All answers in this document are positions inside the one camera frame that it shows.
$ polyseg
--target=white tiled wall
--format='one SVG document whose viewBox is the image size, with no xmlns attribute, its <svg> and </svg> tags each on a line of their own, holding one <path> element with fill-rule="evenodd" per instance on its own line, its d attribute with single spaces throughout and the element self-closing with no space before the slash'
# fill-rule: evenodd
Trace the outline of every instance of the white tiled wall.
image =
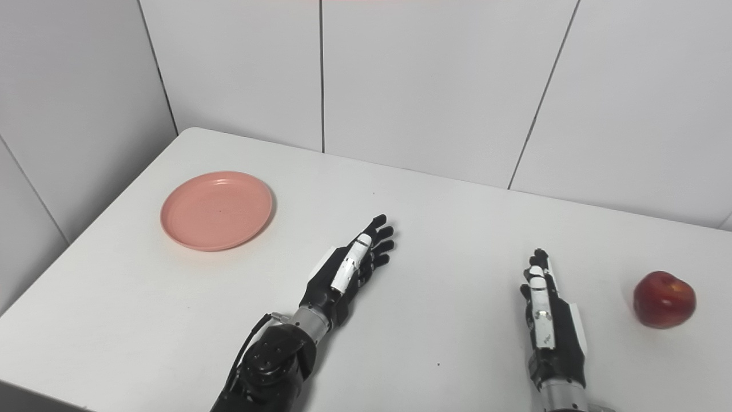
<svg viewBox="0 0 732 412">
<path fill-rule="evenodd" d="M 326 152 L 506 188 L 575 4 L 324 1 Z"/>
<path fill-rule="evenodd" d="M 730 21 L 723 0 L 582 0 L 512 188 L 718 227 Z"/>
<path fill-rule="evenodd" d="M 179 130 L 321 150 L 318 0 L 141 0 Z"/>
<path fill-rule="evenodd" d="M 175 137 L 137 2 L 0 1 L 0 133 L 76 238 Z"/>
<path fill-rule="evenodd" d="M 0 314 L 67 246 L 0 141 Z"/>
</svg>

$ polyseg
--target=robotic arm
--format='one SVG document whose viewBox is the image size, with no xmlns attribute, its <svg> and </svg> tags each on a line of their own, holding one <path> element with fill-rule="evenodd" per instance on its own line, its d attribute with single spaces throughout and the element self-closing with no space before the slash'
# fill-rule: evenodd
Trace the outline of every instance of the robotic arm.
<svg viewBox="0 0 732 412">
<path fill-rule="evenodd" d="M 549 255 L 537 249 L 523 272 L 528 284 L 526 324 L 534 350 L 529 374 L 539 389 L 545 412 L 614 412 L 591 405 L 585 395 L 587 343 L 576 304 L 559 297 Z"/>
<path fill-rule="evenodd" d="M 386 216 L 375 217 L 347 246 L 333 249 L 307 283 L 305 295 L 292 317 L 265 314 L 252 330 L 212 412 L 287 412 L 313 371 L 317 345 L 348 317 L 348 305 L 374 269 L 389 262 L 387 240 L 393 228 L 383 227 Z M 252 337 L 271 319 L 279 322 Z"/>
</svg>

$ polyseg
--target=apple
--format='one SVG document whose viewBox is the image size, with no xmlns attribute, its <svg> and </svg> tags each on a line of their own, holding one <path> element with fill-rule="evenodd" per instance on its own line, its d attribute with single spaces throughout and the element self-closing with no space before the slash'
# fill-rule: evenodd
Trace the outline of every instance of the apple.
<svg viewBox="0 0 732 412">
<path fill-rule="evenodd" d="M 686 282 L 669 272 L 646 275 L 633 292 L 633 309 L 638 320 L 652 328 L 681 325 L 696 309 L 696 294 Z"/>
</svg>

